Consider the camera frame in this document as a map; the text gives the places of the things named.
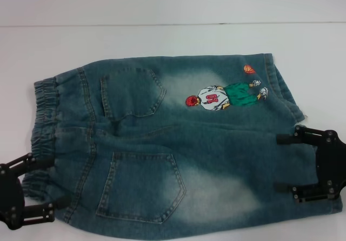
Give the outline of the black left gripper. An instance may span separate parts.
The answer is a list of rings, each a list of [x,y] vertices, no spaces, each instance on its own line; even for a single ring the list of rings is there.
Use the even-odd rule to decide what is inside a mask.
[[[0,221],[9,229],[53,222],[55,211],[69,206],[69,196],[43,204],[25,205],[18,175],[51,168],[54,164],[53,156],[37,159],[32,153],[27,153],[6,164],[0,164]]]

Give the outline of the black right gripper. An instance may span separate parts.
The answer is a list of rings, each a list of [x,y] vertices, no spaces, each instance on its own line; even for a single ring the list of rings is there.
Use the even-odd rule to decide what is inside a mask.
[[[291,194],[297,203],[336,200],[340,196],[342,186],[346,186],[346,144],[332,142],[335,137],[335,130],[322,131],[303,125],[295,126],[292,134],[277,134],[276,143],[280,145],[318,146],[316,170],[320,183],[308,185],[274,183],[274,190]]]

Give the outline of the blue denim shorts with embroidery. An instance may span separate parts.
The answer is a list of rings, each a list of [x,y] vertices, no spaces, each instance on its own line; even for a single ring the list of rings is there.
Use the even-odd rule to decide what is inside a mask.
[[[269,53],[109,59],[34,87],[31,151],[55,164],[25,194],[70,195],[57,218],[76,228],[159,239],[342,210],[277,190],[317,176],[313,147],[276,143],[304,116]]]

